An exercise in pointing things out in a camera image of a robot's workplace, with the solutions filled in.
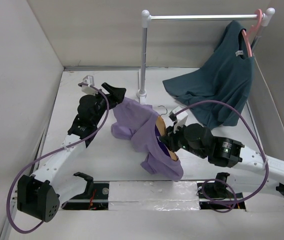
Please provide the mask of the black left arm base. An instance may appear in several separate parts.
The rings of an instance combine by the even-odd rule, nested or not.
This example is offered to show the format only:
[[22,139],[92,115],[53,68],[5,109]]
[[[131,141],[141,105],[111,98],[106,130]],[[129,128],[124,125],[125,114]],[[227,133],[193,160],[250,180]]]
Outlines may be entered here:
[[109,209],[109,188],[108,181],[94,181],[90,175],[76,172],[74,176],[86,181],[83,193],[78,194],[61,205],[63,210],[88,210],[105,211]]

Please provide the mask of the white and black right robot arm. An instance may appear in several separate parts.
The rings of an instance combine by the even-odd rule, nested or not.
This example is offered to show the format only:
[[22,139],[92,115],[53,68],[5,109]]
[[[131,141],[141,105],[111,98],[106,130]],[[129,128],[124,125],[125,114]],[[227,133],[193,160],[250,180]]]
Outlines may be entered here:
[[263,176],[264,189],[284,198],[284,160],[254,151],[237,140],[214,136],[198,123],[183,125],[177,130],[169,126],[159,140],[172,152],[185,150],[217,167]]

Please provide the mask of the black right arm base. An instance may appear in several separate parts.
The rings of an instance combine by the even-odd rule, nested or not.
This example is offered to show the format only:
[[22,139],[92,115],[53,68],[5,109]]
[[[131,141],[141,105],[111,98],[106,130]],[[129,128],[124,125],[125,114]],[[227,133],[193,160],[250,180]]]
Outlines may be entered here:
[[[219,172],[216,175],[216,179],[226,182],[228,177],[230,176],[227,172]],[[224,212],[231,208],[231,204],[219,205],[215,203],[210,203],[207,198],[202,193],[202,186],[204,181],[197,182],[197,193],[196,195],[199,197],[199,209],[200,210],[213,210],[218,212]],[[227,186],[219,181],[209,181],[205,187],[204,191],[206,194],[217,201],[229,202],[234,200],[234,196],[232,192],[229,190]],[[243,193],[236,193],[237,200],[241,200],[243,198]],[[237,203],[234,207],[234,210],[246,210],[245,202]]]

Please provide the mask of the purple t shirt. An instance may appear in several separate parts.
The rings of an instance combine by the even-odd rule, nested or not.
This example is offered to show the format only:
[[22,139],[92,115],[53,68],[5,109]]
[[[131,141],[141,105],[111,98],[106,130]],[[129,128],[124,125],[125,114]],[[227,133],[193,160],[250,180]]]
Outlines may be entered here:
[[116,122],[111,125],[111,134],[117,139],[129,140],[136,152],[147,154],[140,164],[144,170],[175,182],[183,177],[181,161],[173,161],[158,145],[155,130],[159,114],[151,105],[126,97],[113,109],[113,114]]

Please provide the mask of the wooden clothes hanger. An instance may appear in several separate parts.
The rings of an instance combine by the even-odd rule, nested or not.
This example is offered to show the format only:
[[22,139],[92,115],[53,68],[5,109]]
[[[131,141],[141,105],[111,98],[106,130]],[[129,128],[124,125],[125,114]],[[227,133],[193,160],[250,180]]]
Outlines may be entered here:
[[165,113],[160,114],[157,117],[157,120],[156,120],[156,123],[155,123],[155,125],[156,125],[155,135],[157,137],[157,143],[158,143],[159,147],[161,148],[161,150],[165,153],[165,155],[169,156],[174,162],[177,162],[179,160],[178,156],[174,152],[170,151],[166,147],[166,145],[160,141],[160,137],[165,136],[166,133],[167,133],[166,124],[165,124],[165,121],[162,118],[162,115],[166,115],[168,113],[168,110],[164,105],[158,105],[157,107],[165,109]]

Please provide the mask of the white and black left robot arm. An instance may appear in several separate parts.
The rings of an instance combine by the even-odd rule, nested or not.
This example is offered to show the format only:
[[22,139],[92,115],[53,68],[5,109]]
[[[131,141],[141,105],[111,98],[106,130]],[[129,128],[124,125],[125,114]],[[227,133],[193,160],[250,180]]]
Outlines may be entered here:
[[100,89],[85,83],[88,90],[82,96],[61,149],[49,155],[48,160],[30,176],[22,175],[17,182],[17,209],[43,222],[49,222],[59,207],[73,197],[89,198],[94,191],[92,176],[77,171],[68,174],[73,161],[88,148],[98,130],[106,122],[109,110],[122,103],[126,89],[106,82]]

